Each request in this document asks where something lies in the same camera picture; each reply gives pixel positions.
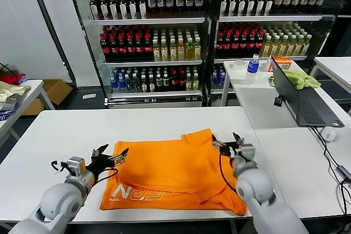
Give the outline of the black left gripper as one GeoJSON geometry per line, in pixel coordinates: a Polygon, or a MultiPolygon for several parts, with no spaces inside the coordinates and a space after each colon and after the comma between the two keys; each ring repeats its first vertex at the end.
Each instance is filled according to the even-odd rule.
{"type": "Polygon", "coordinates": [[[100,157],[107,149],[109,144],[93,149],[91,163],[86,166],[86,169],[93,173],[94,176],[99,176],[105,169],[113,168],[115,164],[122,164],[129,151],[129,148],[124,149],[121,153],[110,157],[100,157]]]}

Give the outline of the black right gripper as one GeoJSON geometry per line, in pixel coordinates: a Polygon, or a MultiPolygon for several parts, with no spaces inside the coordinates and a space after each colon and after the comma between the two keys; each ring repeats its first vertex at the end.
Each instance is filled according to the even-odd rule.
{"type": "Polygon", "coordinates": [[[237,154],[237,150],[239,149],[239,145],[244,143],[244,139],[239,135],[233,132],[233,136],[236,142],[221,142],[218,140],[214,134],[212,134],[212,146],[219,150],[219,152],[223,156],[227,156],[229,158],[234,158],[237,154]]]}

